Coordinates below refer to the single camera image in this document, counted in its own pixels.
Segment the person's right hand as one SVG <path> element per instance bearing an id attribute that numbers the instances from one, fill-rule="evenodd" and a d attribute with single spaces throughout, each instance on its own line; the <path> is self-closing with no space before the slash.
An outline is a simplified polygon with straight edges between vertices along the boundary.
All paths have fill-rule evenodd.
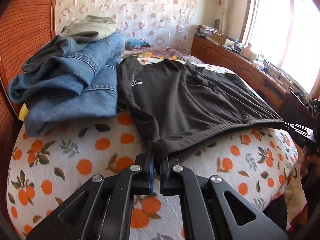
<path id="1" fill-rule="evenodd" d="M 300 165 L 300 175 L 302 178 L 308 176 L 309 174 L 309 167 L 314 166 L 315 170 L 311 175 L 313 180 L 319 179 L 319 165 L 320 165 L 320 158 L 319 158 L 319 150 L 314 151 L 313 153 L 308 153 L 309 149 L 307 146 L 303 147 L 303 157 L 302 162 Z"/>

